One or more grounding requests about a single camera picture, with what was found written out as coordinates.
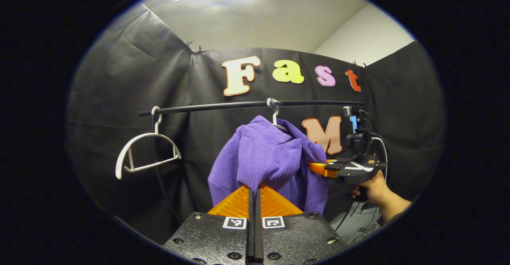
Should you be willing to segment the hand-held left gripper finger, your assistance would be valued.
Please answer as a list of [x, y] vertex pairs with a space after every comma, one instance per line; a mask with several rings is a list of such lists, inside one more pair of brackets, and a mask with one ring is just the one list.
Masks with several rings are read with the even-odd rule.
[[243, 185], [208, 212], [193, 212], [163, 247], [192, 265], [249, 265], [254, 256], [253, 191]]
[[263, 265], [311, 265], [348, 248], [317, 211], [304, 212], [261, 185], [255, 208], [255, 256]]

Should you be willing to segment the purple knit jacket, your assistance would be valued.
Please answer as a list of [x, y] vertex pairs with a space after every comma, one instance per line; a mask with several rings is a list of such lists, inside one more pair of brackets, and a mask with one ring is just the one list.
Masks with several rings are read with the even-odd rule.
[[311, 162], [326, 162], [321, 145], [286, 120], [275, 126], [256, 116], [235, 130], [215, 159], [208, 176], [212, 203], [218, 205], [243, 185], [254, 194], [266, 185], [301, 211], [323, 214], [328, 181], [310, 170]]

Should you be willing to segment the white plastic hanger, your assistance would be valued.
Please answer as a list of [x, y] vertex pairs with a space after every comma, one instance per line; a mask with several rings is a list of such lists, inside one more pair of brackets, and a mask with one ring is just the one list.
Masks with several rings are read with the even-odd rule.
[[[162, 122], [162, 114], [155, 113], [159, 109], [160, 109], [160, 107], [158, 107], [158, 106], [155, 106], [155, 107], [153, 107], [153, 109], [151, 109], [151, 116], [153, 118], [157, 117], [156, 121], [153, 122], [153, 130], [151, 132], [139, 134], [139, 135], [135, 136], [134, 138], [131, 138], [127, 143], [124, 144], [124, 146], [120, 150], [120, 153], [117, 156], [117, 160], [115, 163], [115, 177], [117, 180], [122, 180], [123, 172], [128, 172], [128, 173], [141, 172], [141, 171], [145, 171], [146, 169], [152, 169], [152, 168], [158, 167], [160, 165], [164, 165], [166, 163], [182, 159], [182, 154], [181, 154], [180, 150], [178, 149], [177, 145], [174, 143], [174, 141], [172, 139], [170, 139], [169, 137], [167, 137], [166, 135], [161, 134], [159, 131], [160, 124]], [[137, 141], [146, 139], [149, 137], [160, 138], [160, 139], [163, 139], [163, 140], [167, 141], [168, 143], [170, 143], [173, 156], [169, 159], [165, 159], [165, 160], [158, 161], [158, 162], [153, 162], [149, 165], [135, 167], [132, 146], [135, 143], [137, 143]]]
[[269, 109], [271, 109], [271, 111], [273, 112], [273, 119], [272, 119], [272, 124], [274, 127], [276, 127], [277, 129], [281, 130], [282, 132], [286, 132], [288, 133], [288, 129], [284, 126], [281, 126], [277, 123], [277, 116], [279, 114], [279, 111], [281, 109], [281, 103], [279, 100], [276, 100], [275, 98], [268, 98], [266, 100], [267, 102], [267, 107]]

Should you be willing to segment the black clothes rack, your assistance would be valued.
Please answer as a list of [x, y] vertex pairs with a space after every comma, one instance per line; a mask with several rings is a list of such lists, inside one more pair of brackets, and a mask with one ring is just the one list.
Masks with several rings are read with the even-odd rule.
[[251, 102], [237, 102], [237, 103], [215, 103], [215, 104], [202, 104], [181, 106], [172, 108], [158, 108], [155, 109], [155, 114], [175, 114], [181, 112], [192, 111], [206, 111], [206, 110], [222, 110], [222, 109], [235, 109], [235, 108], [260, 108], [260, 107], [290, 107], [290, 106], [309, 106], [309, 105], [357, 105], [362, 106], [364, 102], [344, 101], [344, 100], [275, 100], [271, 99], [269, 104], [267, 101], [251, 101]]

